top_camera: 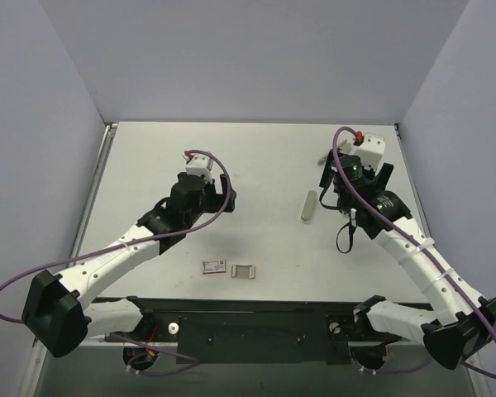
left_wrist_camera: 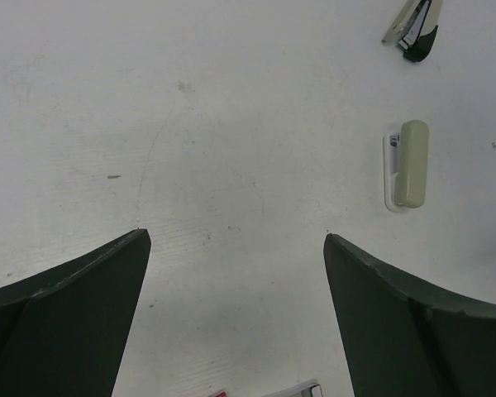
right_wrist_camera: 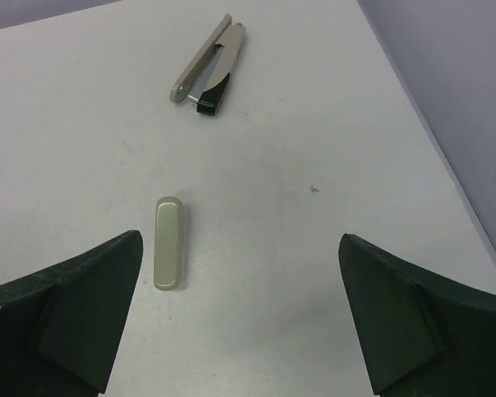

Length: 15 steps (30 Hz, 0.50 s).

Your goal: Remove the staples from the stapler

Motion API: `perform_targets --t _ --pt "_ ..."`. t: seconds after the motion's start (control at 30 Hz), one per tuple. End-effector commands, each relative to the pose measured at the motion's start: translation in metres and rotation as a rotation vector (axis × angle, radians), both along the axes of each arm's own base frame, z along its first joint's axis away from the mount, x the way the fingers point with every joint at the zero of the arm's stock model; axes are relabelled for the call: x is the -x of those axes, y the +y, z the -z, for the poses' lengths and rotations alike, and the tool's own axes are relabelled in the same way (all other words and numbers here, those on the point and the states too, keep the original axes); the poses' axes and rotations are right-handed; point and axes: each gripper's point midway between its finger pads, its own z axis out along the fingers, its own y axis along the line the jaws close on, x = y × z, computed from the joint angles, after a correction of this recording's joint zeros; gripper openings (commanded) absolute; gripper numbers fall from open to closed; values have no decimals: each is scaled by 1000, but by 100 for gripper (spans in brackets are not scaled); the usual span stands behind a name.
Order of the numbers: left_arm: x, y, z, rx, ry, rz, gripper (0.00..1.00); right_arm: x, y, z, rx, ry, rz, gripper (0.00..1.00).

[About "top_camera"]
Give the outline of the beige stapler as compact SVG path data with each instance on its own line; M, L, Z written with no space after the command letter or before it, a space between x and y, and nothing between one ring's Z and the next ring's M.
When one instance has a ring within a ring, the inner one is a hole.
M300 213L301 222L310 222L317 202L317 192L309 190Z

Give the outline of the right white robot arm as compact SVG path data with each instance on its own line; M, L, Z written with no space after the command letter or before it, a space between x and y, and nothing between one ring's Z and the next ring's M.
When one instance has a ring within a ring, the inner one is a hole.
M408 274L430 309L415 309L375 295L353 311L355 333L371 338L391 334L422 344L441 366L454 370L488 345L496 334L496 298L487 299L446 262L419 228L409 208L385 186L393 171L363 167L357 155L330 153L320 185L338 196L334 209L353 236L360 228Z

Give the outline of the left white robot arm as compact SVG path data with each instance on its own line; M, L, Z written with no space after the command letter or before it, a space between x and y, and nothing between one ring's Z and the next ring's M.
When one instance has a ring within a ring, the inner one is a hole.
M199 218L209 213L217 219L235 209L236 192L228 173L220 176L222 192L213 181L179 174L170 196L159 201L110 246L78 258L73 267L56 274L43 270L31 281L21 315L49 353L70 354L90 336L126 332L133 339L147 339L153 331L151 316L132 302L96 303L110 285L138 265L167 252L189 233L203 228Z

